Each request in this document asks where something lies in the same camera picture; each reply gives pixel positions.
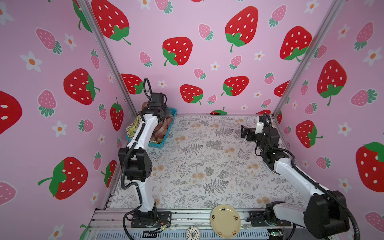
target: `pink strawberry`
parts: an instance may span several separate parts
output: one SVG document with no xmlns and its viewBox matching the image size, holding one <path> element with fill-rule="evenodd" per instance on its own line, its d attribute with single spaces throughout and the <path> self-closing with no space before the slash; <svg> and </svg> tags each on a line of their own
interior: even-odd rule
<svg viewBox="0 0 384 240">
<path fill-rule="evenodd" d="M 16 197 L 17 190 L 9 182 L 0 181 L 0 206 Z"/>
<path fill-rule="evenodd" d="M 116 140 L 116 144 L 118 145 L 118 149 L 120 149 L 121 146 L 122 146 L 122 142 L 121 142 L 120 138 L 118 138 L 118 139 Z"/>
<path fill-rule="evenodd" d="M 319 157 L 316 160 L 316 164 L 322 169 L 327 169 L 331 167 L 331 161 L 327 157 Z"/>
<path fill-rule="evenodd" d="M 200 78 L 201 80 L 207 77 L 204 71 L 198 68 L 195 68 L 195 70 L 193 70 L 193 73 L 195 74 L 195 77 Z"/>
<path fill-rule="evenodd" d="M 286 5 L 281 5 L 275 11 L 273 11 L 272 18 L 269 19 L 269 27 L 274 28 L 276 25 L 278 25 L 279 22 L 283 20 L 286 11 Z"/>
<path fill-rule="evenodd" d="M 304 96 L 308 91 L 308 81 L 304 80 L 303 85 L 301 86 L 301 95 Z"/>
<path fill-rule="evenodd" d="M 99 61 L 99 58 L 98 58 L 98 55 L 97 55 L 95 49 L 91 50 L 91 61 L 92 61 L 93 65 L 95 66 L 95 68 L 99 69 L 100 61 Z"/>
<path fill-rule="evenodd" d="M 268 105 L 270 105 L 272 102 L 272 99 L 267 99 L 263 102 L 262 108 L 266 108 Z"/>
<path fill-rule="evenodd" d="M 53 109 L 56 108 L 56 100 L 50 90 L 45 89 L 42 91 L 37 98 L 37 102 L 40 104 L 39 111 L 41 115 L 47 118 L 55 113 Z"/>
<path fill-rule="evenodd" d="M 168 0 L 155 0 L 156 6 L 160 11 L 164 11 L 165 14 L 172 12 L 172 3 Z"/>
<path fill-rule="evenodd" d="M 273 73 L 268 73 L 267 75 L 265 75 L 265 79 L 264 79 L 264 82 L 268 85 L 272 84 L 272 82 L 274 81 L 275 77 L 273 76 Z"/>
<path fill-rule="evenodd" d="M 107 120 L 107 109 L 105 109 L 104 105 L 100 103 L 99 105 L 100 117 L 103 120 Z"/>
<path fill-rule="evenodd" d="M 60 55 L 63 52 L 61 50 L 60 42 L 55 41 L 55 37 L 52 33 L 42 28 L 36 28 L 36 35 L 48 50 L 52 50 L 53 53 L 57 55 Z"/>
<path fill-rule="evenodd" d="M 286 126 L 285 129 L 284 129 L 284 133 L 286 135 L 290 134 L 291 133 L 291 126 Z"/>
<path fill-rule="evenodd" d="M 317 109 L 317 104 L 316 103 L 310 103 L 308 106 L 305 108 L 305 113 L 306 114 L 312 114 L 313 112 L 316 112 Z"/>
<path fill-rule="evenodd" d="M 214 38 L 214 32 L 211 31 L 211 27 L 206 24 L 199 25 L 200 37 L 205 38 L 206 41 L 210 41 Z"/>
<path fill-rule="evenodd" d="M 235 70 L 237 68 L 237 66 L 240 64 L 241 64 L 241 56 L 238 55 L 238 56 L 232 58 L 231 64 L 229 64 L 229 68 L 231 70 Z"/>
<path fill-rule="evenodd" d="M 93 160 L 93 168 L 95 171 L 99 170 L 99 167 L 101 165 L 101 153 L 97 152 L 95 154 L 95 159 Z"/>
<path fill-rule="evenodd" d="M 359 51 L 367 45 L 367 41 L 373 35 L 373 22 L 368 22 L 360 30 L 359 34 L 356 36 L 355 50 Z"/>
<path fill-rule="evenodd" d="M 151 58 L 145 52 L 140 53 L 140 61 L 148 68 L 152 66 Z"/>
<path fill-rule="evenodd" d="M 321 58 L 325 52 L 327 51 L 327 47 L 324 45 L 321 45 L 319 48 L 316 49 L 313 57 L 314 58 Z"/>
<path fill-rule="evenodd" d="M 365 106 L 367 103 L 371 104 L 376 100 L 376 97 L 379 94 L 376 93 L 376 90 L 373 89 L 362 89 L 358 91 L 352 98 L 351 98 L 351 103 L 353 105 L 362 107 Z"/>
<path fill-rule="evenodd" d="M 93 123 L 88 119 L 81 120 L 78 126 L 79 130 L 82 132 L 90 132 L 93 129 Z"/>
<path fill-rule="evenodd" d="M 212 104 L 215 103 L 216 99 L 217 99 L 216 95 L 212 95 L 212 96 L 210 96 L 210 97 L 208 98 L 208 101 L 207 101 L 207 102 L 208 102 L 209 105 L 212 105 Z"/>
<path fill-rule="evenodd" d="M 365 215 L 365 220 L 380 232 L 384 232 L 384 216 L 377 212 L 370 212 Z"/>
</svg>

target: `blue basket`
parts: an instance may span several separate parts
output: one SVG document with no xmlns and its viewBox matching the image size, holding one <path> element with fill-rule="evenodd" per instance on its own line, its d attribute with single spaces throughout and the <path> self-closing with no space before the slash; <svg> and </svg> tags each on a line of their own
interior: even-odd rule
<svg viewBox="0 0 384 240">
<path fill-rule="evenodd" d="M 167 130 L 166 135 L 164 136 L 163 141 L 162 141 L 160 144 L 156 144 L 156 143 L 151 143 L 151 142 L 150 142 L 150 143 L 148 144 L 149 147 L 163 148 L 164 143 L 165 143 L 165 141 L 166 141 L 166 139 L 167 139 L 167 136 L 168 136 L 168 134 L 169 134 L 169 130 L 170 130 L 170 128 L 172 127 L 173 122 L 175 121 L 176 114 L 177 114 L 177 110 L 176 110 L 176 109 L 174 109 L 174 108 L 169 108 L 169 110 L 171 111 L 171 113 L 172 113 L 172 115 L 173 115 L 173 120 L 172 120 L 172 122 L 171 122 L 170 125 L 169 125 L 169 128 L 168 128 L 168 130 Z"/>
</svg>

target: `red strawberry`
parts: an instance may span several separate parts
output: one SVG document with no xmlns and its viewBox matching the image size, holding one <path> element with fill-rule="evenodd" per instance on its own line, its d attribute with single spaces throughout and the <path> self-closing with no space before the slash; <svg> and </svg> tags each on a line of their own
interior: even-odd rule
<svg viewBox="0 0 384 240">
<path fill-rule="evenodd" d="M 359 148 L 356 164 L 362 183 L 375 192 L 384 192 L 384 145 L 371 142 Z"/>
<path fill-rule="evenodd" d="M 209 105 L 212 105 L 212 104 L 214 104 L 215 103 L 215 101 L 217 100 L 217 97 L 216 97 L 216 95 L 212 95 L 212 96 L 210 96 L 209 98 L 208 98 L 208 104 Z"/>
<path fill-rule="evenodd" d="M 384 232 L 384 216 L 377 212 L 370 212 L 365 215 L 365 220 L 380 232 Z"/>
<path fill-rule="evenodd" d="M 206 24 L 199 25 L 200 37 L 205 38 L 206 41 L 210 41 L 214 38 L 214 32 L 211 31 L 211 27 Z"/>
<path fill-rule="evenodd" d="M 40 105 L 40 114 L 45 116 L 46 118 L 48 116 L 52 116 L 55 113 L 53 109 L 56 108 L 56 99 L 51 91 L 47 89 L 42 91 L 39 97 L 37 98 L 37 103 Z"/>
<path fill-rule="evenodd" d="M 87 178 L 88 171 L 84 165 L 74 157 L 66 157 L 53 170 L 53 177 L 41 180 L 38 185 L 52 179 L 49 190 L 56 199 L 62 200 L 79 190 Z"/>
<path fill-rule="evenodd" d="M 360 90 L 358 91 L 352 98 L 351 103 L 353 105 L 362 107 L 365 106 L 367 103 L 371 104 L 374 101 L 376 101 L 376 97 L 379 95 L 376 93 L 376 90 L 368 89 L 368 90 Z"/>
<path fill-rule="evenodd" d="M 122 146 L 122 142 L 121 142 L 120 138 L 118 138 L 118 139 L 116 140 L 116 144 L 118 145 L 118 149 L 120 149 L 121 146 Z"/>
<path fill-rule="evenodd" d="M 79 21 L 79 30 L 81 30 L 80 28 L 80 23 L 83 23 L 83 26 L 85 27 L 85 29 L 87 29 L 88 31 L 92 32 L 87 20 L 85 19 L 84 17 L 84 14 L 79 6 L 79 3 L 77 2 L 77 0 L 72 0 L 73 2 L 73 8 L 74 8 L 74 11 L 76 13 L 76 15 L 80 18 L 80 21 Z"/>
<path fill-rule="evenodd" d="M 273 91 L 273 93 L 278 96 L 278 97 L 282 97 L 283 96 L 283 93 L 285 92 L 287 86 L 288 86 L 288 83 L 289 81 L 279 85 L 277 88 L 275 88 L 275 90 Z"/>
<path fill-rule="evenodd" d="M 103 120 L 107 120 L 107 109 L 105 109 L 104 105 L 100 103 L 99 105 L 100 117 Z"/>
<path fill-rule="evenodd" d="M 86 133 L 92 131 L 93 129 L 93 123 L 88 119 L 81 120 L 78 126 L 80 131 L 86 132 Z"/>
<path fill-rule="evenodd" d="M 304 96 L 308 91 L 308 81 L 304 80 L 303 85 L 301 86 L 301 95 Z"/>
<path fill-rule="evenodd" d="M 249 6 L 236 14 L 225 26 L 227 41 L 232 47 L 240 47 L 249 43 L 256 33 L 259 12 L 257 8 Z"/>
<path fill-rule="evenodd" d="M 99 69 L 100 61 L 98 59 L 98 55 L 97 55 L 95 49 L 91 50 L 91 61 L 92 61 L 93 65 L 95 66 L 95 68 Z"/>
<path fill-rule="evenodd" d="M 262 108 L 266 108 L 268 105 L 270 105 L 272 102 L 272 99 L 267 99 L 263 102 Z"/>
<path fill-rule="evenodd" d="M 256 114 L 264 114 L 264 113 L 268 113 L 268 114 L 271 114 L 271 111 L 270 111 L 270 110 L 267 110 L 267 109 L 265 109 L 265 110 L 263 110 L 263 111 L 260 111 L 260 112 L 258 112 L 258 113 L 256 113 Z"/>
<path fill-rule="evenodd" d="M 116 102 L 112 104 L 111 110 L 109 111 L 111 115 L 112 125 L 116 131 L 119 131 L 124 119 L 124 112 L 120 104 L 118 104 L 118 98 L 116 97 Z"/>
<path fill-rule="evenodd" d="M 95 99 L 96 91 L 93 79 L 82 68 L 76 69 L 64 79 L 65 93 L 81 104 L 89 105 Z"/>
<path fill-rule="evenodd" d="M 138 76 L 123 73 L 121 76 L 129 93 L 135 95 L 140 94 L 143 91 L 144 84 Z"/>
<path fill-rule="evenodd" d="M 305 108 L 304 112 L 306 114 L 311 115 L 313 112 L 316 112 L 316 109 L 317 109 L 317 104 L 316 103 L 312 103 L 312 104 L 308 104 L 308 106 Z"/>
<path fill-rule="evenodd" d="M 313 57 L 314 58 L 321 58 L 325 52 L 327 52 L 327 47 L 324 45 L 321 45 L 319 48 L 316 49 Z"/>
<path fill-rule="evenodd" d="M 316 160 L 316 164 L 322 169 L 327 169 L 331 167 L 331 161 L 327 157 L 319 157 Z"/>
<path fill-rule="evenodd" d="M 167 61 L 176 66 L 184 65 L 188 61 L 191 51 L 192 42 L 187 37 L 181 36 L 165 40 L 163 42 L 163 56 L 167 60 L 164 62 L 164 66 Z"/>
<path fill-rule="evenodd" d="M 22 114 L 20 103 L 11 95 L 0 91 L 0 134 L 12 127 Z"/>
<path fill-rule="evenodd" d="M 328 61 L 320 74 L 317 82 L 317 92 L 323 98 L 329 98 L 327 106 L 331 104 L 331 97 L 339 94 L 347 82 L 347 73 L 344 68 L 336 61 Z"/>
<path fill-rule="evenodd" d="M 111 183 L 113 174 L 115 173 L 116 165 L 117 165 L 117 162 L 115 160 L 112 160 L 108 164 L 107 168 L 105 169 L 105 173 L 103 173 L 103 171 L 101 171 L 101 173 L 105 175 L 104 183 L 105 183 L 106 187 L 109 187 L 109 184 Z"/>
<path fill-rule="evenodd" d="M 273 73 L 268 73 L 267 75 L 265 75 L 264 82 L 266 84 L 270 85 L 273 83 L 274 79 L 275 79 L 275 77 L 273 76 Z"/>
<path fill-rule="evenodd" d="M 306 148 L 312 147 L 316 143 L 316 138 L 323 138 L 323 136 L 316 137 L 317 128 L 310 120 L 301 122 L 296 126 L 296 135 Z"/>
<path fill-rule="evenodd" d="M 17 190 L 9 182 L 0 181 L 0 206 L 16 197 Z"/>
<path fill-rule="evenodd" d="M 107 0 L 92 0 L 91 5 L 103 35 L 115 41 L 124 39 L 131 45 L 124 38 L 129 35 L 129 23 L 124 13 Z"/>
<path fill-rule="evenodd" d="M 212 111 L 211 114 L 227 114 L 227 112 L 224 112 L 224 108 L 225 107 L 223 107 L 223 110 L 218 109 L 218 110 Z"/>
<path fill-rule="evenodd" d="M 285 133 L 286 135 L 290 134 L 290 133 L 291 133 L 291 126 L 286 126 L 286 127 L 284 128 L 284 133 Z"/>
<path fill-rule="evenodd" d="M 148 68 L 152 66 L 151 58 L 145 52 L 140 53 L 140 61 Z"/>
<path fill-rule="evenodd" d="M 286 11 L 286 5 L 281 5 L 275 11 L 273 11 L 272 18 L 269 19 L 269 27 L 274 28 L 276 25 L 278 25 L 279 22 L 283 20 Z"/>
<path fill-rule="evenodd" d="M 49 31 L 42 28 L 36 28 L 36 35 L 48 50 L 52 50 L 53 53 L 57 55 L 60 55 L 63 52 L 61 50 L 60 42 L 55 41 L 55 37 Z"/>
<path fill-rule="evenodd" d="M 280 58 L 284 60 L 298 59 L 307 50 L 312 41 L 312 35 L 302 26 L 289 30 L 280 49 Z"/>
<path fill-rule="evenodd" d="M 279 124 L 280 124 L 281 121 L 283 120 L 283 114 L 281 113 L 281 111 L 280 111 L 279 114 L 277 115 L 276 119 L 277 119 L 277 122 L 278 122 Z"/>
<path fill-rule="evenodd" d="M 367 45 L 367 41 L 373 35 L 373 22 L 368 22 L 360 30 L 359 34 L 356 36 L 355 50 L 359 51 Z"/>
<path fill-rule="evenodd" d="M 206 74 L 204 73 L 204 71 L 201 69 L 198 69 L 198 68 L 195 68 L 193 73 L 195 74 L 195 77 L 200 78 L 201 80 L 203 80 L 207 77 Z"/>
<path fill-rule="evenodd" d="M 172 3 L 168 0 L 155 0 L 156 6 L 160 11 L 164 11 L 165 14 L 172 12 Z"/>
<path fill-rule="evenodd" d="M 197 103 L 203 98 L 203 90 L 199 87 L 184 84 L 180 87 L 180 93 L 183 100 L 187 103 Z"/>
<path fill-rule="evenodd" d="M 232 58 L 231 64 L 229 64 L 229 68 L 231 70 L 235 70 L 237 68 L 237 66 L 240 64 L 241 64 L 241 56 L 238 55 L 238 56 Z"/>
<path fill-rule="evenodd" d="M 221 96 L 223 96 L 224 93 L 226 93 L 228 96 L 237 96 L 244 91 L 248 84 L 249 78 L 246 76 L 227 78 L 224 81 L 224 92 L 221 94 Z"/>
<path fill-rule="evenodd" d="M 95 159 L 93 160 L 93 168 L 95 171 L 99 170 L 99 167 L 101 165 L 101 153 L 97 152 L 95 154 Z"/>
</svg>

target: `pink wall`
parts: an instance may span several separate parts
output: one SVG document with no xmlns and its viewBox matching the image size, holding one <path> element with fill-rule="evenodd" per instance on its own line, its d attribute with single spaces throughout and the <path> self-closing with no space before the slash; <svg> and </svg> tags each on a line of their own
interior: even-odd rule
<svg viewBox="0 0 384 240">
<path fill-rule="evenodd" d="M 128 83 L 128 89 L 137 109 L 146 97 L 142 91 L 136 91 L 134 84 L 148 77 L 152 89 L 164 92 L 168 105 L 179 113 L 210 113 L 225 107 L 224 111 L 228 113 L 252 114 L 276 108 L 280 97 L 274 94 L 275 90 L 277 93 L 280 85 L 290 80 L 298 65 L 295 58 L 283 59 L 290 55 L 291 48 L 302 49 L 309 45 L 310 35 L 315 35 L 332 1 L 314 0 L 310 4 L 307 1 L 267 0 L 146 0 L 146 4 L 136 0 L 89 2 L 119 71 L 126 74 L 127 82 L 133 80 Z M 237 32 L 242 36 L 236 40 L 231 34 Z M 163 47 L 170 60 L 163 55 Z M 268 73 L 273 76 L 265 80 Z M 234 84 L 235 89 L 227 89 L 233 96 L 225 93 L 224 83 L 227 86 Z M 189 93 L 195 94 L 195 98 L 189 97 Z M 213 95 L 216 101 L 211 105 L 208 100 Z"/>
<path fill-rule="evenodd" d="M 107 191 L 101 171 L 118 160 L 116 140 L 132 121 L 128 106 L 109 81 L 93 34 L 82 23 L 79 30 L 72 1 L 5 0 L 0 10 L 0 239 L 80 239 L 80 226 L 101 208 Z M 37 28 L 51 34 L 36 34 Z M 100 89 L 94 101 L 88 74 Z M 116 97 L 124 112 L 119 131 L 110 118 Z"/>
<path fill-rule="evenodd" d="M 280 124 L 297 164 L 321 184 L 346 196 L 362 239 L 384 238 L 383 10 L 382 1 L 351 0 L 344 5 L 321 43 L 326 52 L 320 47 L 320 54 L 312 58 L 282 109 Z M 361 46 L 365 41 L 366 46 L 355 50 L 355 43 Z M 305 80 L 308 90 L 302 86 Z M 329 83 L 334 89 L 326 91 Z M 305 126 L 303 122 L 308 120 L 311 122 Z M 316 126 L 317 136 L 323 138 L 313 142 L 314 136 L 303 132 L 309 125 Z M 352 239 L 352 230 L 342 237 Z"/>
</svg>

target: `plate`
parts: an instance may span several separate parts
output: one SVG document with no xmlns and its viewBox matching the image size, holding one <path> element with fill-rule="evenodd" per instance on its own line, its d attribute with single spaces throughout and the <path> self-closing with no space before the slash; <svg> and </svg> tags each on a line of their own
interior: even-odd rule
<svg viewBox="0 0 384 240">
<path fill-rule="evenodd" d="M 235 237 L 241 227 L 241 220 L 236 209 L 227 204 L 216 206 L 211 213 L 211 226 L 222 238 Z"/>
</svg>

